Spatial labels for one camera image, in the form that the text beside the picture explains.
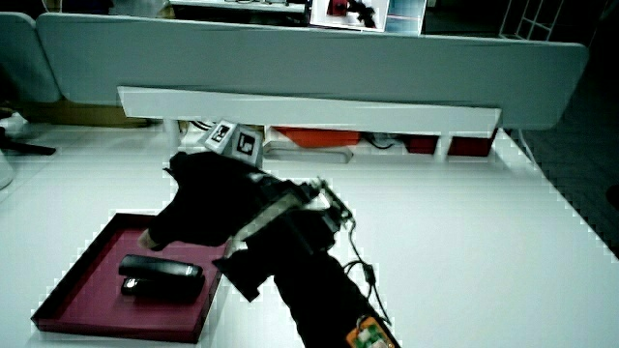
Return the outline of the person's right hand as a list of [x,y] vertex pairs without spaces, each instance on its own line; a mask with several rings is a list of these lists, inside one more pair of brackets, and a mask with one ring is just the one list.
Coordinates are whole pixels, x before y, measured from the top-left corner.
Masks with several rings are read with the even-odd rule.
[[170,159],[165,172],[178,190],[139,237],[141,247],[230,244],[213,263],[252,301],[278,268],[327,251],[355,224],[324,180],[295,183],[263,171],[259,131],[221,121],[201,140],[203,151]]

